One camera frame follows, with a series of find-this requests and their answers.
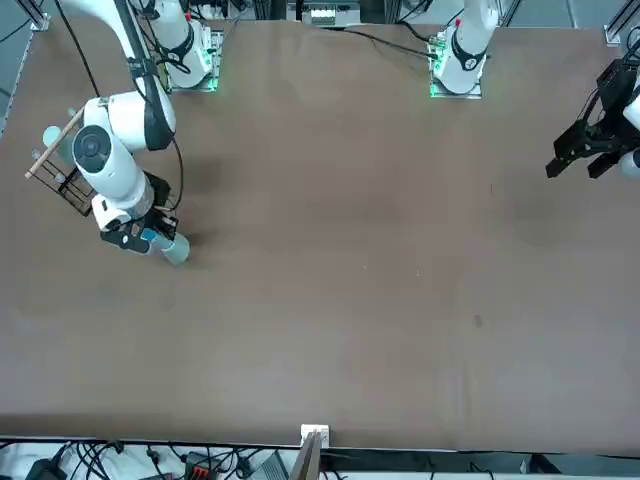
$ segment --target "metal frame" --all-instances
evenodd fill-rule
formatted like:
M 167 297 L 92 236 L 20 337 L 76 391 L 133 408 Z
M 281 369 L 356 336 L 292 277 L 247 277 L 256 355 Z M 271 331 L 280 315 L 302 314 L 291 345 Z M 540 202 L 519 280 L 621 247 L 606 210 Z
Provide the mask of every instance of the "metal frame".
M 504 17 L 502 17 L 502 27 L 508 27 L 511 24 L 511 20 L 513 20 L 513 16 L 516 14 L 516 10 L 518 10 L 518 7 L 520 7 L 521 1 L 522 0 L 513 0 L 513 2 L 511 2 L 509 10 L 507 10 L 507 13 L 505 13 Z
M 620 45 L 620 32 L 640 14 L 640 0 L 627 0 L 611 21 L 605 25 L 604 34 L 609 45 Z
M 27 14 L 31 21 L 31 30 L 36 32 L 44 32 L 49 28 L 50 16 L 42 11 L 40 5 L 35 0 L 15 0 L 24 13 Z
M 320 432 L 315 431 L 307 435 L 296 458 L 296 463 L 293 465 L 289 480 L 318 480 L 321 447 Z

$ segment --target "brown tabletop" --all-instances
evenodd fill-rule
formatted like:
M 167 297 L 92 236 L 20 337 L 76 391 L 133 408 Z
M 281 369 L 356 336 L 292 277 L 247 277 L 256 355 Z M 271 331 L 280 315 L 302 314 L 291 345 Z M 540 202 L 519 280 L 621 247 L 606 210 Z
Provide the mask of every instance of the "brown tabletop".
M 115 36 L 74 25 L 102 94 L 131 90 Z M 0 145 L 0 430 L 640 451 L 640 183 L 544 172 L 615 51 L 508 29 L 491 53 L 483 100 L 431 100 L 421 59 L 241 22 L 219 91 L 171 97 L 193 249 L 174 268 L 23 177 L 93 95 L 54 20 Z M 137 158 L 177 185 L 172 150 Z

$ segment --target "wooden stick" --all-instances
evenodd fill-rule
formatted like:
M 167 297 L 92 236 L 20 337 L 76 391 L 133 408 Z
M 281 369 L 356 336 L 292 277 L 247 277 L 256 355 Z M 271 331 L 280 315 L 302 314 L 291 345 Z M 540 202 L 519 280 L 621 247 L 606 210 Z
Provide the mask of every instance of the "wooden stick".
M 58 148 L 58 145 L 60 145 L 60 142 L 62 141 L 62 139 L 64 137 L 66 137 L 69 134 L 69 132 L 71 131 L 71 129 L 73 127 L 75 127 L 76 123 L 78 123 L 80 121 L 80 119 L 82 118 L 82 112 L 84 112 L 84 107 L 82 107 L 78 111 L 78 113 L 76 113 L 75 116 L 69 121 L 69 123 L 67 123 L 65 125 L 65 127 L 60 132 L 60 135 L 58 135 L 58 138 L 56 138 L 53 141 L 53 143 L 47 147 L 47 149 L 44 151 L 44 153 L 42 155 L 40 155 L 40 158 L 38 158 L 35 161 L 35 163 L 33 165 L 31 165 L 31 168 L 29 170 L 27 170 L 27 173 L 24 174 L 25 178 L 31 178 L 33 176 L 33 174 L 36 173 L 38 168 L 40 168 L 40 166 L 44 162 L 47 161 L 47 159 L 49 158 L 49 155 L 51 155 L 53 153 L 53 151 L 56 148 Z

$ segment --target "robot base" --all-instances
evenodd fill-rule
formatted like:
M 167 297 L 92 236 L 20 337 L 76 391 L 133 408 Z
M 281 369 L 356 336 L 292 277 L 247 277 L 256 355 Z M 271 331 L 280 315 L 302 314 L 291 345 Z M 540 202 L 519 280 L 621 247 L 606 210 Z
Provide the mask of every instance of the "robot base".
M 211 30 L 211 42 L 209 48 L 203 53 L 205 63 L 212 65 L 211 74 L 207 75 L 198 85 L 192 88 L 183 88 L 171 81 L 171 76 L 167 74 L 167 86 L 170 92 L 196 91 L 215 92 L 220 82 L 220 61 L 222 59 L 222 44 L 224 42 L 224 32 L 222 30 Z
M 442 58 L 445 50 L 445 42 L 446 42 L 446 30 L 439 32 L 433 39 L 427 44 L 427 52 L 435 53 L 439 58 Z M 452 93 L 445 88 L 445 86 L 438 80 L 435 76 L 436 70 L 440 68 L 440 60 L 433 60 L 431 58 L 429 60 L 429 96 L 431 98 L 471 98 L 471 99 L 479 99 L 482 98 L 482 89 L 480 87 L 480 81 L 476 83 L 476 86 L 470 92 L 465 93 L 464 95 L 458 95 L 456 93 Z

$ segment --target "metal bracket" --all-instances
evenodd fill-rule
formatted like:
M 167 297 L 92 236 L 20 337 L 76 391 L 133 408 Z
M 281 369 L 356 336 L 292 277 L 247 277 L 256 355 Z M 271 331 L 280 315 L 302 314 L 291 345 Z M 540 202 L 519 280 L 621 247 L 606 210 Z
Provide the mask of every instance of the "metal bracket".
M 46 32 L 49 30 L 49 23 L 51 23 L 51 15 L 48 13 L 42 14 L 42 22 L 37 25 L 35 22 L 31 24 L 32 32 Z
M 604 39 L 607 42 L 607 47 L 619 47 L 621 45 L 620 34 L 616 33 L 614 36 L 609 36 L 609 25 L 604 26 Z
M 304 443 L 309 434 L 318 432 L 320 434 L 320 448 L 329 448 L 329 425 L 309 425 L 300 426 L 300 445 Z

